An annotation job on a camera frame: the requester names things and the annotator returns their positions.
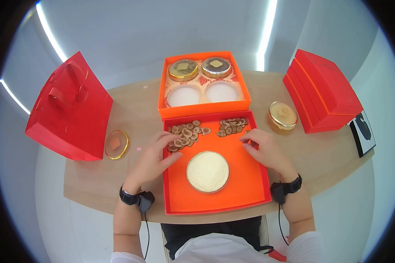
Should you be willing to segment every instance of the black and white card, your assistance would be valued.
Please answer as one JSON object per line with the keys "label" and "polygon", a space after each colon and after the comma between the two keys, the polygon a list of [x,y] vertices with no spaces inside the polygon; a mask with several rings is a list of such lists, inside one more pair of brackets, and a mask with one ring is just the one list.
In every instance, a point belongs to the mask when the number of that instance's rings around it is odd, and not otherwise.
{"label": "black and white card", "polygon": [[349,126],[353,132],[358,156],[361,158],[376,146],[372,128],[364,110],[349,123]]}

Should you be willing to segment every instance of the black cable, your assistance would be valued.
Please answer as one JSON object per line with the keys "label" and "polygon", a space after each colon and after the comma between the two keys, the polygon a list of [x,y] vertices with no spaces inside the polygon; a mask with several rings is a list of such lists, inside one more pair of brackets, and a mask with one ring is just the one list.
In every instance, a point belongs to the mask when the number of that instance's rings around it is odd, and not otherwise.
{"label": "black cable", "polygon": [[278,223],[279,223],[279,230],[281,231],[282,239],[284,239],[285,244],[287,244],[287,246],[288,246],[288,243],[287,243],[287,241],[286,241],[285,238],[284,238],[284,234],[282,234],[281,219],[279,218],[280,211],[281,211],[281,205],[278,204]]}
{"label": "black cable", "polygon": [[144,260],[146,260],[146,256],[148,255],[148,248],[149,248],[149,226],[148,226],[148,220],[146,219],[146,212],[144,213],[144,216],[145,216],[146,228],[148,229],[148,245],[146,246],[146,253],[144,258]]}

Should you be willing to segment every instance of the red box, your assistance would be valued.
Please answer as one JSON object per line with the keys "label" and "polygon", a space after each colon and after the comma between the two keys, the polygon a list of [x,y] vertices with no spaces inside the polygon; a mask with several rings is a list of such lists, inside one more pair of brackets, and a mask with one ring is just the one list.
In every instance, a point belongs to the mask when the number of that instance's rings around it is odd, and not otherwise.
{"label": "red box", "polygon": [[311,120],[311,125],[313,126],[313,128],[325,128],[325,127],[345,125],[350,120],[355,118],[355,116],[353,115],[326,115],[324,118],[321,119],[314,107],[312,98],[306,92],[306,89],[304,88],[302,82],[297,77],[297,74],[295,73],[292,67],[288,68],[287,75],[290,78],[293,88],[296,90],[296,92],[300,97],[300,100],[305,106],[305,110],[308,114],[308,117]]}
{"label": "red box", "polygon": [[321,133],[321,132],[341,129],[344,125],[334,126],[334,127],[316,127],[316,128],[313,126],[313,120],[316,120],[316,116],[314,116],[313,114],[316,115],[316,112],[314,111],[314,107],[310,99],[308,100],[308,97],[306,97],[307,94],[305,93],[305,91],[301,93],[303,96],[297,92],[295,84],[291,81],[290,78],[290,75],[292,75],[293,73],[294,72],[292,71],[292,69],[289,68],[287,74],[283,78],[283,82],[288,92],[290,93],[291,99],[294,102],[294,106],[296,107],[297,113],[300,117],[300,121],[303,125],[304,132]]}
{"label": "red box", "polygon": [[312,93],[318,95],[320,105],[328,114],[355,116],[363,110],[353,88],[334,62],[301,49],[297,49],[295,61],[303,71],[301,76],[296,72],[299,78],[303,79],[304,75],[309,79]]}
{"label": "red box", "polygon": [[[248,125],[241,133],[223,138],[215,134],[219,129],[220,120],[236,117],[248,119]],[[238,141],[245,130],[257,128],[253,113],[237,111],[163,119],[164,130],[167,131],[169,126],[191,123],[196,119],[200,120],[201,127],[208,127],[212,131],[205,136],[200,134],[198,141],[192,147],[184,147],[181,150],[183,157],[164,171],[165,213],[168,215],[216,213],[270,202],[272,199],[266,167],[254,160]],[[193,156],[202,151],[218,152],[227,160],[230,167],[228,182],[218,192],[210,194],[198,192],[187,181],[187,164]],[[170,154],[165,147],[163,158]]]}
{"label": "red box", "polygon": [[306,91],[311,103],[315,107],[319,120],[324,124],[322,127],[344,125],[356,117],[356,115],[351,114],[329,112],[322,97],[316,91],[316,87],[313,85],[310,77],[306,75],[304,69],[298,64],[296,59],[293,59],[290,68],[301,81],[301,87]]}

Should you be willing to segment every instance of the ceiling light strip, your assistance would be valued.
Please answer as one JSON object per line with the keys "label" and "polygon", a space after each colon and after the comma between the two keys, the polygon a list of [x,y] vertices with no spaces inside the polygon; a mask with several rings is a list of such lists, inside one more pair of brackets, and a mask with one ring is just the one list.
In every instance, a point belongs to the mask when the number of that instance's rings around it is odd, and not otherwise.
{"label": "ceiling light strip", "polygon": [[54,38],[54,35],[51,32],[50,27],[48,26],[47,20],[45,19],[44,12],[42,11],[41,5],[39,3],[37,3],[37,12],[38,12],[38,16],[40,17],[39,20],[41,21],[42,28],[44,29],[45,34],[48,37],[48,40],[50,41],[54,50],[57,52],[57,55],[60,57],[61,61],[62,62],[66,61],[67,57],[66,57],[66,55],[64,55],[63,50],[60,48],[60,46],[57,43],[57,40]]}
{"label": "ceiling light strip", "polygon": [[31,114],[31,112],[25,108],[25,106],[15,97],[15,95],[10,91],[9,87],[6,85],[4,80],[0,80],[0,83],[5,87],[5,90],[9,93],[9,95],[14,99],[14,101],[27,113]]}
{"label": "ceiling light strip", "polygon": [[271,37],[277,3],[278,0],[269,0],[268,3],[265,25],[263,27],[263,32],[262,32],[262,40],[260,41],[259,50],[256,54],[257,71],[265,71],[265,53],[266,53],[266,49],[268,48],[269,39]]}

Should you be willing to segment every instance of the embossed gold disc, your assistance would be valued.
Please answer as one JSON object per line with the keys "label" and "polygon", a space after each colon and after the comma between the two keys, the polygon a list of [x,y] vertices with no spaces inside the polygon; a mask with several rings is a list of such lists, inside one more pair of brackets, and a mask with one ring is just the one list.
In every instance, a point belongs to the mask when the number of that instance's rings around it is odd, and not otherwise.
{"label": "embossed gold disc", "polygon": [[225,158],[214,151],[195,155],[187,165],[187,180],[203,193],[220,190],[227,182],[230,170]]}

